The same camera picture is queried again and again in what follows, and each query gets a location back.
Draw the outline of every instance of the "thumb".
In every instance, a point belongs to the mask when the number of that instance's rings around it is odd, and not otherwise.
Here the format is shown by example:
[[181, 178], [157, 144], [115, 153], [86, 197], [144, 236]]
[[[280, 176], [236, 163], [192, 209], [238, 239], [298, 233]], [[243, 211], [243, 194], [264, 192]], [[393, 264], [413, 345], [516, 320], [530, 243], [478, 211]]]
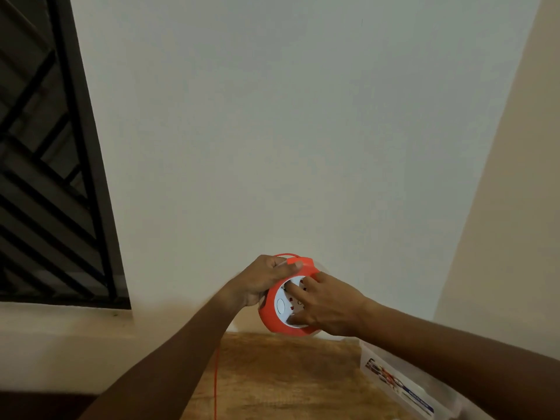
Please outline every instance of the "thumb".
[[309, 325], [309, 321], [310, 321], [309, 315], [304, 310], [290, 315], [286, 320], [286, 323], [292, 326], [303, 326], [303, 325]]
[[296, 275], [299, 270], [304, 266], [302, 261], [298, 261], [294, 264], [284, 263], [276, 268], [274, 268], [274, 277], [278, 280], [281, 280], [286, 277], [291, 277], [292, 275]]

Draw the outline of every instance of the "round button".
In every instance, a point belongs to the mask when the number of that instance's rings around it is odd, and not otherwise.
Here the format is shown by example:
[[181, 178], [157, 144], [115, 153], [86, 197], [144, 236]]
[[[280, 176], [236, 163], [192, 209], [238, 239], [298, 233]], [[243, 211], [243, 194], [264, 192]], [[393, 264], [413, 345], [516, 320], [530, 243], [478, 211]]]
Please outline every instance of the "round button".
[[284, 301], [279, 299], [276, 302], [276, 310], [278, 311], [279, 314], [283, 314], [284, 313], [284, 308], [285, 308]]

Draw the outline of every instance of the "white box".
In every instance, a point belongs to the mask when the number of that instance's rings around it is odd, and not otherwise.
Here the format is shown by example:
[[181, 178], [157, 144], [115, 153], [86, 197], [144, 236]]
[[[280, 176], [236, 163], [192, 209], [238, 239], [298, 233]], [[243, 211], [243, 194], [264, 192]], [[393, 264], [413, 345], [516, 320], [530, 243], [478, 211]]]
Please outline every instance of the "white box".
[[412, 364], [360, 341], [360, 369], [378, 388], [417, 418], [455, 419], [461, 412], [457, 392]]

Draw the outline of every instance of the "wooden table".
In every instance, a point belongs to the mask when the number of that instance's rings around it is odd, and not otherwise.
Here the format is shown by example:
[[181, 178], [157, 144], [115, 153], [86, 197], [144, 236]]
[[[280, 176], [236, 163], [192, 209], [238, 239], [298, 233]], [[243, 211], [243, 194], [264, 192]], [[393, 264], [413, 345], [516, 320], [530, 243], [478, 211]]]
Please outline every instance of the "wooden table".
[[[218, 368], [220, 420], [413, 420], [359, 370], [357, 343], [227, 333]], [[213, 419], [214, 359], [183, 420]]]

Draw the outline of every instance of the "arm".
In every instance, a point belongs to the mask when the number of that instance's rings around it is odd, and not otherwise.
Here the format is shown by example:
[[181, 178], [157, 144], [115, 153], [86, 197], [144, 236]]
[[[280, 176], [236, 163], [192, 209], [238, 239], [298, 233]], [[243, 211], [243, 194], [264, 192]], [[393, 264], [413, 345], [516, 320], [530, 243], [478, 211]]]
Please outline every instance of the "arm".
[[386, 349], [498, 420], [558, 416], [559, 361], [389, 309], [325, 273], [316, 278], [304, 279], [307, 292], [286, 285], [305, 306], [291, 317], [292, 324], [358, 337]]
[[283, 261], [274, 256], [258, 257], [173, 337], [103, 392], [80, 420], [179, 419], [223, 333], [241, 308], [256, 304], [275, 282], [302, 267], [301, 263], [279, 265]]

